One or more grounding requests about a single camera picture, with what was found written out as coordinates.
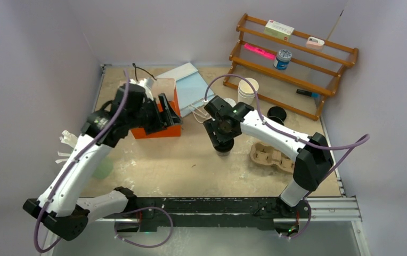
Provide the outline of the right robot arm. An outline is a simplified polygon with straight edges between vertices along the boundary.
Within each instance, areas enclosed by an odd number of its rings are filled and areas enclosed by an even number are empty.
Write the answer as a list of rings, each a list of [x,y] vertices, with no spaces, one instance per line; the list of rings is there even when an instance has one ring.
[[[231,151],[235,137],[245,134],[282,152],[294,163],[292,180],[276,206],[283,217],[295,213],[298,203],[318,188],[333,167],[327,140],[320,133],[296,132],[264,117],[251,105],[239,102],[231,106],[219,96],[212,98],[204,109],[211,118],[203,125],[218,153]]]

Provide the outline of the black paper cup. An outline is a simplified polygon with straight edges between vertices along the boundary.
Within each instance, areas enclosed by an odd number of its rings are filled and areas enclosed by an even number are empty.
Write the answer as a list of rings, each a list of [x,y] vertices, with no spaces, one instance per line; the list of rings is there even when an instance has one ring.
[[[269,117],[269,119],[276,122],[276,123],[278,123],[278,124],[280,124],[280,125],[284,125],[284,122],[278,117],[271,116],[271,117]]]
[[[230,145],[219,145],[218,147],[215,147],[216,150],[216,154],[218,156],[224,157],[224,156],[228,156],[232,150],[233,146]]]

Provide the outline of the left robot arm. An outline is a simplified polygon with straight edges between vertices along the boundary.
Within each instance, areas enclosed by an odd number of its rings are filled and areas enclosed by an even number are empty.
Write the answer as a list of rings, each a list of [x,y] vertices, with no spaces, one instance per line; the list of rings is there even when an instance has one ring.
[[[66,241],[78,237],[97,219],[117,213],[123,218],[132,217],[142,208],[128,188],[117,187],[89,199],[80,194],[107,154],[130,130],[153,134],[181,122],[164,93],[153,96],[147,86],[123,83],[114,99],[88,116],[71,156],[52,184],[38,198],[26,200],[23,209],[36,218],[37,225]]]

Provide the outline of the orange paper bag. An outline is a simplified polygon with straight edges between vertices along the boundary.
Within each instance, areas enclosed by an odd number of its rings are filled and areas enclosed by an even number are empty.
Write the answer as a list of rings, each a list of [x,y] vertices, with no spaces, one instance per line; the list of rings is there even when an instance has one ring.
[[[176,82],[173,78],[156,78],[153,74],[148,72],[147,70],[133,65],[134,68],[134,80],[140,81],[144,78],[152,78],[154,80],[154,85],[152,87],[152,94],[154,99],[157,103],[159,111],[162,110],[159,97],[160,93],[164,93],[169,101],[173,110],[178,114],[181,118],[180,111],[178,109],[178,99],[177,99],[177,92],[176,92]],[[128,81],[121,81],[119,87],[122,84],[129,84]],[[165,126],[165,130],[153,133],[153,134],[145,134],[144,130],[141,128],[131,129],[129,130],[130,133],[133,135],[135,139],[153,139],[153,138],[169,138],[169,137],[180,137],[181,136],[181,128],[182,125],[174,125],[174,126]]]

